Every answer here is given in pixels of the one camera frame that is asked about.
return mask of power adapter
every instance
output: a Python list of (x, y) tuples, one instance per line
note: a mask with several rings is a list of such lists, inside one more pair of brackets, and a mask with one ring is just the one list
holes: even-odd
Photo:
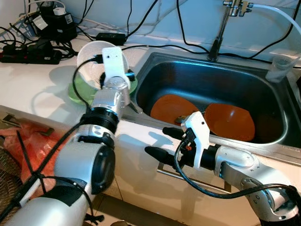
[(126, 35), (120, 33), (98, 33), (97, 41), (107, 41), (115, 46), (123, 46), (126, 42)]

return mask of sink basin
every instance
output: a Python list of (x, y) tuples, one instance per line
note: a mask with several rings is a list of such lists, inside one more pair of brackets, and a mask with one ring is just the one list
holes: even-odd
[[(270, 83), (265, 80), (266, 73), (263, 69), (152, 53), (137, 75), (138, 86), (131, 96), (143, 113), (126, 111), (124, 118), (157, 128), (175, 127), (150, 117), (161, 96), (175, 94), (192, 102), (201, 112), (211, 103), (248, 110), (255, 124), (255, 137), (250, 142), (233, 142), (300, 148), (301, 112), (288, 80)], [(229, 140), (213, 134), (211, 137)]]

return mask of electrical cord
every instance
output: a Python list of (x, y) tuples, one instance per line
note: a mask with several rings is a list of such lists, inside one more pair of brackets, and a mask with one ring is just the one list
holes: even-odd
[(88, 10), (87, 10), (88, 0), (85, 0), (85, 8), (84, 8), (84, 11), (83, 11), (83, 16), (81, 17), (81, 19), (80, 19), (78, 25), (80, 25), (80, 24), (84, 21), (85, 17), (86, 17), (87, 14), (89, 13), (89, 11), (90, 11), (90, 9), (91, 9), (93, 3), (94, 3), (94, 0), (91, 1), (91, 4), (90, 4), (90, 6), (89, 6), (89, 8), (88, 8)]
[(187, 52), (193, 53), (193, 54), (206, 54), (207, 52), (195, 52), (195, 51), (191, 51), (189, 49), (186, 49), (182, 46), (177, 46), (177, 45), (162, 45), (162, 46), (152, 46), (152, 45), (136, 45), (136, 46), (128, 46), (122, 49), (122, 51), (130, 49), (130, 48), (138, 48), (138, 47), (151, 47), (151, 48), (164, 48), (164, 47), (175, 47), (175, 48), (180, 48), (183, 49)]
[[(208, 196), (213, 197), (213, 198), (218, 198), (218, 199), (235, 199), (235, 198), (239, 198), (239, 197), (242, 197), (242, 196), (246, 196), (246, 195), (249, 195), (249, 194), (252, 194), (252, 193), (255, 193), (255, 192), (259, 192), (259, 191), (263, 191), (263, 190), (267, 190), (267, 189), (282, 188), (282, 189), (285, 189), (285, 191), (288, 194), (293, 195), (295, 197), (300, 197), (300, 195), (298, 194), (298, 191), (294, 187), (287, 186), (287, 185), (282, 185), (282, 184), (261, 185), (261, 186), (249, 188), (249, 189), (246, 189), (246, 190), (242, 190), (242, 191), (239, 191), (239, 192), (235, 192), (235, 193), (232, 193), (232, 194), (219, 194), (219, 193), (208, 191), (208, 190), (200, 187), (199, 185), (194, 183), (189, 177), (187, 177), (187, 175), (183, 172), (183, 170), (181, 169), (181, 167), (179, 165), (178, 157), (179, 157), (180, 151), (188, 143), (189, 143), (189, 140), (184, 138), (184, 140), (182, 140), (181, 143), (179, 144), (179, 146), (177, 147), (177, 150), (174, 154), (174, 165), (176, 167), (177, 172), (180, 173), (180, 175), (183, 177), (183, 179), (189, 185), (191, 185), (193, 188), (197, 189), (198, 191), (200, 191), (201, 193), (203, 193), (205, 195), (208, 195)], [(297, 200), (297, 205), (300, 209), (300, 207), (301, 207), (300, 199)]]
[[(33, 171), (32, 165), (30, 163), (30, 159), (28, 157), (28, 152), (26, 150), (26, 147), (24, 145), (24, 142), (22, 140), (22, 137), (21, 137), (21, 134), (20, 134), (19, 131), (17, 131), (17, 137), (18, 137), (18, 140), (20, 142), (21, 149), (22, 149), (22, 152), (23, 152), (23, 155), (24, 155), (27, 167), (28, 167), (28, 169), (30, 171), (30, 174), (33, 175), (35, 172)], [(45, 187), (44, 181), (43, 181), (43, 179), (41, 177), (40, 177), (40, 181), (41, 181), (41, 186), (42, 186), (43, 193), (45, 194), (46, 193), (46, 187)]]
[(177, 4), (177, 11), (178, 11), (178, 17), (179, 17), (179, 21), (180, 21), (180, 26), (181, 26), (181, 31), (182, 31), (182, 38), (183, 38), (183, 41), (186, 45), (188, 46), (194, 46), (194, 47), (198, 47), (198, 48), (201, 48), (202, 50), (204, 50), (206, 53), (209, 53), (209, 51), (202, 47), (202, 46), (199, 46), (199, 45), (195, 45), (195, 44), (191, 44), (191, 43), (188, 43), (185, 39), (185, 32), (184, 32), (184, 27), (183, 27), (183, 21), (182, 21), (182, 17), (181, 17), (181, 12), (180, 12), (180, 4), (179, 4), (179, 0), (176, 0), (176, 4)]
[[(296, 20), (297, 18), (297, 15), (298, 15), (298, 12), (299, 12), (299, 8), (300, 8), (300, 5), (301, 5), (301, 0), (298, 1), (298, 4), (297, 4), (297, 7), (296, 7), (296, 10), (295, 10), (295, 13), (293, 15), (293, 20)], [(255, 60), (255, 61), (261, 61), (261, 62), (265, 62), (265, 63), (268, 63), (268, 64), (271, 64), (271, 62), (269, 61), (264, 61), (264, 60), (259, 60), (259, 59), (255, 59), (254, 57), (258, 56), (260, 53), (262, 53), (263, 51), (265, 51), (266, 49), (268, 49), (269, 47), (271, 46), (274, 46), (280, 42), (282, 42), (283, 40), (285, 40), (291, 33), (292, 29), (293, 29), (294, 25), (291, 24), (288, 32), (286, 33), (286, 35), (284, 37), (282, 37), (281, 39), (267, 45), (266, 47), (264, 47), (262, 50), (258, 51), (257, 53), (255, 53), (254, 55), (252, 56), (240, 56), (240, 55), (236, 55), (236, 54), (232, 54), (232, 53), (222, 53), (222, 54), (219, 54), (219, 56), (228, 56), (228, 57), (236, 57), (236, 58), (241, 58), (241, 59), (246, 59), (246, 60)]]
[(128, 14), (128, 18), (127, 18), (127, 37), (128, 37), (128, 34), (129, 34), (129, 20), (130, 20), (130, 17), (131, 17), (131, 14), (132, 14), (132, 11), (133, 11), (133, 1), (130, 0), (130, 13)]
[(72, 46), (70, 41), (61, 42), (61, 43), (58, 43), (58, 44), (62, 44), (62, 46), (53, 46), (53, 49), (58, 49), (58, 50), (62, 50), (64, 52), (66, 52), (66, 53), (62, 54), (62, 58), (61, 58), (62, 60), (70, 59), (70, 58), (78, 55), (78, 52), (76, 52), (73, 49), (73, 46)]
[(81, 17), (81, 20), (79, 21), (78, 25), (81, 24), (85, 18), (85, 13), (87, 10), (87, 5), (88, 5), (88, 0), (85, 1), (85, 8), (84, 8), (84, 12), (83, 12), (83, 16)]
[[(184, 4), (185, 2), (187, 2), (187, 1), (188, 1), (188, 0), (183, 0), (183, 1), (180, 3), (180, 6), (181, 6), (182, 4)], [(160, 16), (160, 6), (161, 6), (161, 3), (160, 3), (160, 5), (159, 5), (159, 7), (158, 7), (158, 15), (159, 15), (159, 18), (157, 17), (156, 22), (154, 22), (154, 23), (144, 23), (144, 24), (143, 24), (143, 26), (153, 26), (152, 30), (149, 31), (149, 32), (147, 32), (147, 33), (145, 33), (145, 34), (142, 34), (142, 35), (147, 35), (147, 34), (153, 32), (153, 30), (156, 28), (156, 26), (157, 26), (157, 25), (158, 25), (158, 24), (159, 24), (159, 23), (167, 16), (167, 15), (169, 15), (171, 12), (173, 12), (173, 11), (176, 9), (176, 6), (174, 6), (173, 8), (170, 8), (170, 9), (167, 10), (163, 15)], [(98, 26), (101, 26), (101, 27), (102, 27), (101, 29), (103, 29), (103, 30), (113, 30), (113, 31), (127, 32), (126, 30), (124, 30), (125, 28), (127, 28), (127, 24), (126, 24), (125, 26), (122, 26), (122, 27), (117, 27), (117, 26), (115, 26), (115, 25), (113, 25), (113, 24), (99, 23), (99, 22), (97, 22), (97, 21), (90, 20), (90, 19), (86, 19), (86, 18), (84, 19), (84, 21), (87, 21), (87, 22), (90, 22), (90, 23), (95, 24), (95, 26), (86, 28), (86, 29), (84, 29), (84, 31), (85, 31), (85, 30), (89, 30), (89, 29), (91, 29), (91, 28), (96, 28), (96, 27), (98, 27)], [(139, 25), (139, 23), (129, 24), (129, 26), (137, 26), (137, 25)]]
[(14, 35), (9, 29), (7, 29), (7, 28), (5, 28), (5, 27), (0, 27), (0, 29), (3, 29), (3, 30), (5, 30), (6, 32), (10, 33), (11, 36), (13, 36), (14, 41), (16, 42), (16, 37), (15, 37), (15, 35)]
[(30, 0), (28, 0), (28, 13), (30, 13), (30, 10), (31, 10)]
[(72, 77), (72, 86), (73, 86), (74, 92), (75, 92), (76, 96), (78, 97), (78, 99), (80, 99), (80, 100), (86, 105), (86, 112), (89, 112), (89, 110), (90, 110), (91, 108), (90, 108), (89, 103), (88, 103), (84, 98), (82, 98), (81, 95), (79, 94), (79, 92), (78, 92), (78, 90), (77, 90), (77, 88), (76, 88), (76, 85), (75, 85), (75, 78), (76, 78), (76, 75), (77, 75), (78, 71), (81, 69), (82, 66), (84, 66), (85, 64), (87, 64), (87, 63), (89, 63), (89, 62), (93, 62), (93, 61), (95, 61), (94, 58), (88, 59), (88, 60), (84, 61), (83, 63), (81, 63), (81, 64), (76, 68), (76, 70), (74, 71), (73, 77)]
[[(301, 0), (298, 1), (298, 4), (297, 4), (296, 10), (295, 10), (295, 13), (294, 13), (294, 15), (293, 15), (293, 19), (294, 19), (294, 20), (296, 20), (296, 18), (297, 18), (297, 15), (298, 15), (298, 12), (299, 12), (300, 5), (301, 5)], [(250, 56), (249, 59), (256, 57), (257, 55), (259, 55), (260, 53), (262, 53), (263, 51), (265, 51), (265, 50), (268, 49), (269, 47), (274, 46), (274, 45), (276, 45), (276, 44), (282, 42), (283, 40), (285, 40), (285, 39), (290, 35), (292, 29), (293, 29), (293, 24), (291, 24), (291, 26), (290, 26), (288, 32), (286, 33), (286, 35), (285, 35), (284, 37), (282, 37), (281, 39), (279, 39), (279, 40), (277, 40), (277, 41), (275, 41), (275, 42), (273, 42), (273, 43), (267, 45), (266, 47), (264, 47), (262, 50), (260, 50), (260, 51), (257, 52), (256, 54)]]
[(56, 177), (56, 176), (44, 176), (43, 178), (49, 178), (49, 179), (54, 179), (54, 180), (60, 180), (60, 181), (63, 181), (63, 182), (66, 182), (74, 187), (76, 187), (77, 189), (79, 189), (85, 196), (88, 204), (89, 204), (89, 208), (90, 208), (90, 211), (91, 211), (91, 215), (92, 217), (95, 217), (94, 216), (94, 211), (93, 211), (93, 206), (92, 206), (92, 201), (89, 197), (89, 195), (87, 194), (87, 192), (85, 191), (85, 189), (83, 187), (81, 187), (78, 183), (74, 182), (73, 180), (70, 180), (68, 178), (63, 178), (63, 177)]
[[(123, 50), (127, 50), (127, 49), (130, 49), (130, 48), (139, 48), (139, 47), (150, 47), (150, 48), (163, 48), (163, 47), (175, 47), (175, 48), (180, 48), (180, 49), (183, 49), (187, 52), (190, 52), (192, 54), (198, 54), (198, 55), (201, 55), (201, 54), (207, 54), (207, 52), (194, 52), (194, 51), (191, 51), (189, 49), (186, 49), (186, 48), (183, 48), (181, 46), (177, 46), (177, 45), (162, 45), (162, 46), (152, 46), (152, 45), (136, 45), (136, 46), (128, 46), (128, 47), (125, 47), (122, 49)], [(258, 62), (263, 62), (263, 63), (267, 63), (267, 64), (272, 64), (271, 61), (267, 61), (267, 60), (261, 60), (261, 59), (256, 59), (256, 58), (252, 58), (252, 59), (248, 59), (247, 57), (244, 57), (244, 56), (240, 56), (240, 55), (237, 55), (237, 54), (233, 54), (233, 53), (220, 53), (219, 56), (226, 56), (226, 57), (235, 57), (235, 58), (241, 58), (241, 59), (247, 59), (247, 60), (253, 60), (253, 61), (258, 61)]]
[(151, 10), (154, 8), (154, 6), (156, 5), (157, 2), (158, 2), (158, 0), (154, 0), (154, 2), (152, 3), (150, 8), (147, 10), (146, 14), (144, 15), (142, 21), (139, 23), (139, 25), (132, 32), (130, 32), (129, 35), (126, 36), (126, 39), (128, 39), (128, 37), (130, 37), (131, 35), (133, 35), (136, 31), (138, 31), (140, 29), (140, 27), (143, 25), (143, 23), (146, 20), (147, 16), (150, 14)]
[(78, 128), (80, 127), (84, 122), (80, 121), (76, 125), (74, 125), (68, 132), (66, 132), (61, 139), (58, 140), (58, 142), (52, 147), (48, 155), (45, 157), (39, 168), (36, 170), (36, 172), (41, 173), (44, 167), (47, 165), (51, 157), (54, 155), (54, 153), (57, 151), (60, 145), (63, 144), (63, 142)]
[(81, 29), (79, 26), (77, 26), (77, 28), (80, 30), (79, 33), (83, 33), (87, 38), (89, 38), (91, 41), (94, 41), (94, 39), (89, 35), (87, 34), (86, 32), (83, 31), (83, 29)]
[(91, 4), (90, 4), (90, 6), (89, 6), (89, 8), (88, 8), (88, 10), (87, 10), (87, 12), (86, 12), (84, 18), (88, 15), (88, 13), (89, 13), (89, 11), (90, 11), (90, 9), (91, 9), (93, 3), (94, 3), (94, 0), (91, 1)]
[(18, 33), (20, 33), (20, 34), (23, 36), (23, 38), (24, 38), (24, 44), (26, 43), (26, 40), (29, 40), (29, 41), (35, 41), (35, 40), (32, 40), (32, 39), (28, 38), (23, 32), (20, 31), (20, 29), (18, 29), (18, 28), (17, 28), (16, 26), (14, 26), (13, 24), (9, 23), (9, 25), (10, 25), (13, 29), (15, 29)]
[(23, 42), (21, 42), (21, 41), (18, 41), (18, 40), (1, 40), (1, 41), (0, 41), (0, 43), (3, 43), (3, 44), (6, 44), (6, 45), (8, 45), (8, 43), (7, 43), (7, 42), (20, 43), (20, 44), (22, 44), (22, 45), (23, 45)]

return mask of black cable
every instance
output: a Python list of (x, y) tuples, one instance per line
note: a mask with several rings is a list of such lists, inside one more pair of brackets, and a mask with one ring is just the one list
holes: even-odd
[(20, 145), (21, 145), (21, 149), (22, 149), (22, 152), (23, 152), (23, 155), (24, 155), (24, 158), (25, 158), (25, 161), (27, 163), (27, 167), (30, 171), (31, 174), (33, 174), (33, 169), (32, 169), (32, 165), (30, 163), (30, 160), (29, 160), (29, 157), (28, 157), (28, 153), (27, 153), (27, 150), (26, 150), (26, 147), (24, 145), (24, 142), (21, 138), (21, 135), (20, 135), (20, 132), (17, 130), (17, 137), (18, 137), (18, 140), (20, 142)]
[(179, 17), (179, 21), (180, 21), (180, 26), (181, 26), (181, 31), (182, 31), (182, 37), (183, 37), (183, 41), (186, 45), (188, 46), (194, 46), (194, 47), (198, 47), (198, 48), (201, 48), (202, 50), (204, 50), (206, 53), (209, 53), (209, 51), (202, 47), (202, 46), (199, 46), (199, 45), (195, 45), (195, 44), (191, 44), (191, 43), (188, 43), (185, 39), (185, 32), (184, 32), (184, 27), (183, 27), (183, 22), (182, 22), (182, 17), (181, 17), (181, 12), (180, 12), (180, 4), (179, 4), (179, 0), (176, 0), (176, 4), (177, 4), (177, 11), (178, 11), (178, 17)]
[(13, 24), (9, 23), (9, 25), (23, 36), (23, 38), (24, 38), (24, 44), (26, 43), (26, 40), (35, 41), (35, 40), (32, 40), (32, 39), (28, 38), (25, 34), (22, 33), (22, 31), (20, 31), (20, 29), (18, 29)]
[[(30, 171), (30, 174), (33, 175), (35, 172), (32, 169), (32, 165), (30, 163), (30, 159), (28, 157), (28, 153), (27, 153), (26, 147), (24, 145), (24, 142), (22, 140), (22, 137), (21, 137), (21, 134), (20, 134), (19, 131), (17, 131), (17, 137), (18, 137), (18, 140), (20, 142), (21, 149), (22, 149), (22, 152), (23, 152), (23, 155), (24, 155), (27, 167), (28, 167), (28, 169)], [(46, 187), (45, 187), (44, 181), (43, 181), (43, 179), (41, 177), (39, 177), (39, 178), (40, 178), (40, 181), (41, 181), (41, 186), (42, 186), (43, 193), (45, 194), (46, 193)]]
[(28, 14), (30, 13), (30, 10), (31, 10), (31, 4), (30, 4), (30, 0), (28, 0)]
[(85, 18), (85, 13), (86, 13), (86, 10), (87, 10), (87, 4), (88, 4), (88, 0), (85, 1), (85, 8), (84, 8), (83, 16), (81, 17), (78, 25), (80, 25), (83, 22), (84, 18)]
[(84, 15), (84, 18), (88, 15), (88, 12), (90, 11), (90, 9), (91, 9), (93, 3), (94, 3), (94, 0), (92, 0), (90, 6), (89, 6), (89, 8), (88, 8), (88, 10), (86, 11), (86, 14)]
[(76, 85), (75, 85), (75, 78), (76, 78), (77, 72), (80, 70), (80, 68), (81, 68), (83, 65), (85, 65), (85, 64), (87, 64), (87, 63), (89, 63), (89, 62), (93, 62), (94, 60), (95, 60), (95, 59), (92, 58), (92, 59), (88, 59), (88, 60), (84, 61), (83, 63), (81, 63), (81, 64), (76, 68), (76, 70), (74, 71), (73, 77), (72, 77), (72, 85), (73, 85), (74, 92), (75, 92), (76, 96), (78, 97), (78, 99), (80, 99), (80, 100), (86, 105), (86, 112), (88, 112), (88, 111), (90, 110), (90, 105), (89, 105), (89, 103), (88, 103), (86, 100), (84, 100), (84, 98), (82, 98), (81, 95), (79, 94), (79, 92), (78, 92), (78, 90), (77, 90), (77, 88), (76, 88)]
[(0, 43), (3, 43), (3, 44), (6, 44), (6, 45), (8, 45), (8, 41), (10, 41), (10, 42), (14, 42), (14, 43), (20, 43), (20, 44), (22, 44), (23, 45), (23, 42), (21, 42), (21, 41), (17, 41), (17, 40), (1, 40), (0, 41)]
[(132, 32), (130, 32), (129, 35), (126, 36), (126, 39), (128, 39), (128, 37), (130, 37), (132, 34), (134, 34), (136, 31), (139, 30), (139, 28), (143, 25), (143, 23), (146, 20), (147, 16), (149, 15), (149, 13), (154, 8), (154, 6), (156, 5), (157, 2), (158, 2), (158, 0), (154, 0), (154, 2), (152, 3), (152, 5), (150, 6), (150, 8), (147, 10), (146, 14), (144, 15), (142, 21), (139, 23), (139, 25)]
[[(299, 2), (298, 2), (298, 4), (297, 4), (296, 10), (295, 10), (295, 13), (294, 13), (294, 16), (293, 16), (293, 20), (296, 20), (296, 18), (297, 18), (297, 15), (298, 15), (298, 12), (299, 12), (300, 5), (301, 5), (301, 0), (299, 0)], [(264, 47), (262, 50), (260, 50), (260, 51), (257, 52), (256, 54), (254, 54), (254, 55), (248, 57), (248, 59), (254, 58), (255, 56), (257, 56), (257, 55), (259, 55), (260, 53), (262, 53), (263, 51), (265, 51), (267, 48), (269, 48), (269, 47), (271, 47), (271, 46), (273, 46), (273, 45), (276, 45), (276, 44), (282, 42), (283, 40), (285, 40), (285, 39), (290, 35), (292, 29), (293, 29), (293, 24), (291, 24), (291, 26), (290, 26), (288, 32), (286, 33), (286, 35), (285, 35), (284, 37), (282, 37), (282, 38), (279, 39), (278, 41), (275, 41), (275, 42), (273, 42), (273, 43), (267, 45), (266, 47)]]
[(16, 37), (15, 37), (15, 35), (14, 35), (9, 29), (6, 29), (5, 27), (0, 27), (0, 29), (3, 29), (3, 30), (5, 30), (6, 32), (10, 33), (10, 34), (13, 36), (14, 41), (16, 42)]
[(210, 197), (213, 198), (218, 198), (218, 199), (235, 199), (235, 198), (239, 198), (242, 196), (246, 196), (255, 192), (259, 192), (259, 191), (263, 191), (263, 190), (267, 190), (267, 189), (272, 189), (272, 188), (282, 188), (285, 189), (285, 191), (288, 193), (292, 193), (295, 194), (297, 197), (300, 197), (298, 192), (296, 191), (296, 189), (292, 186), (287, 186), (287, 185), (282, 185), (282, 184), (269, 184), (269, 185), (261, 185), (261, 186), (257, 186), (257, 187), (253, 187), (253, 188), (249, 188), (246, 190), (242, 190), (240, 192), (236, 192), (236, 193), (232, 193), (232, 194), (219, 194), (219, 193), (215, 193), (215, 192), (211, 192), (208, 191), (202, 187), (200, 187), (199, 185), (197, 185), (196, 183), (194, 183), (189, 177), (186, 176), (186, 174), (183, 172), (183, 170), (181, 169), (179, 162), (178, 162), (178, 157), (180, 154), (180, 151), (182, 148), (184, 148), (187, 144), (188, 144), (188, 140), (184, 139), (183, 141), (181, 141), (181, 143), (179, 144), (179, 146), (177, 147), (177, 150), (174, 154), (174, 165), (176, 167), (176, 170), (180, 173), (180, 175), (183, 177), (183, 179), (192, 187), (194, 187), (195, 189), (197, 189), (198, 191), (200, 191), (201, 193), (208, 195)]
[(92, 207), (92, 201), (91, 201), (89, 195), (87, 194), (87, 192), (85, 191), (85, 189), (82, 188), (78, 183), (76, 183), (73, 180), (70, 180), (68, 178), (63, 178), (63, 177), (47, 176), (47, 177), (44, 177), (44, 178), (60, 180), (60, 181), (66, 182), (66, 183), (68, 183), (68, 184), (76, 187), (77, 189), (79, 189), (84, 194), (84, 196), (85, 196), (85, 198), (86, 198), (86, 200), (87, 200), (87, 202), (89, 204), (91, 215), (94, 217), (94, 212), (93, 212), (93, 207)]
[(68, 132), (66, 132), (61, 139), (58, 140), (58, 142), (52, 147), (48, 155), (45, 157), (39, 168), (36, 170), (37, 173), (41, 173), (44, 167), (47, 165), (49, 160), (52, 158), (54, 153), (57, 151), (59, 146), (78, 128), (82, 125), (83, 121), (80, 121), (76, 125), (74, 125)]
[(66, 54), (62, 54), (62, 59), (70, 59), (78, 55), (78, 52), (73, 49), (71, 42), (61, 42), (58, 44), (62, 44), (63, 46), (53, 46), (53, 49), (59, 49), (67, 52)]
[(133, 1), (130, 0), (130, 13), (128, 14), (128, 18), (127, 18), (127, 37), (128, 37), (128, 34), (129, 34), (129, 25), (128, 25), (128, 23), (129, 23), (132, 11), (133, 11)]
[[(123, 50), (127, 50), (127, 49), (130, 49), (130, 48), (138, 48), (138, 47), (151, 47), (151, 48), (163, 48), (163, 47), (176, 47), (176, 48), (181, 48), (187, 52), (190, 52), (190, 53), (193, 53), (193, 54), (206, 54), (206, 52), (194, 52), (194, 51), (191, 51), (189, 49), (186, 49), (186, 48), (183, 48), (181, 46), (176, 46), (176, 45), (162, 45), (162, 46), (152, 46), (152, 45), (136, 45), (136, 46), (128, 46), (128, 47), (125, 47), (122, 49)], [(227, 56), (227, 57), (236, 57), (236, 58), (241, 58), (241, 59), (247, 59), (247, 57), (244, 57), (244, 56), (240, 56), (240, 55), (237, 55), (237, 54), (233, 54), (233, 53), (220, 53), (219, 56)], [(255, 58), (252, 58), (252, 59), (247, 59), (247, 60), (253, 60), (253, 61), (259, 61), (259, 62), (263, 62), (263, 63), (267, 63), (267, 64), (272, 64), (271, 61), (266, 61), (266, 60), (261, 60), (261, 59), (255, 59)]]
[(83, 31), (83, 29), (81, 29), (79, 26), (77, 26), (77, 28), (80, 30), (80, 32), (82, 32), (82, 33), (83, 33), (86, 37), (88, 37), (91, 41), (94, 41), (93, 38), (92, 38), (89, 34), (87, 34), (86, 32)]
[(177, 45), (162, 45), (162, 46), (152, 46), (152, 45), (136, 45), (136, 46), (128, 46), (128, 47), (125, 47), (122, 49), (122, 51), (124, 50), (127, 50), (127, 49), (130, 49), (130, 48), (138, 48), (138, 47), (151, 47), (151, 48), (163, 48), (163, 47), (175, 47), (175, 48), (180, 48), (180, 49), (183, 49), (187, 52), (190, 52), (190, 53), (193, 53), (193, 54), (206, 54), (206, 52), (194, 52), (194, 51), (191, 51), (189, 49), (186, 49), (182, 46), (177, 46)]

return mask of clear cup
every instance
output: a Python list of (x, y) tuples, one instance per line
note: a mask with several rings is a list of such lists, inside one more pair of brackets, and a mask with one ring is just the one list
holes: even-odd
[(300, 57), (291, 59), (288, 56), (276, 56), (273, 58), (273, 63), (265, 76), (270, 82), (281, 82), (287, 73), (295, 66)]

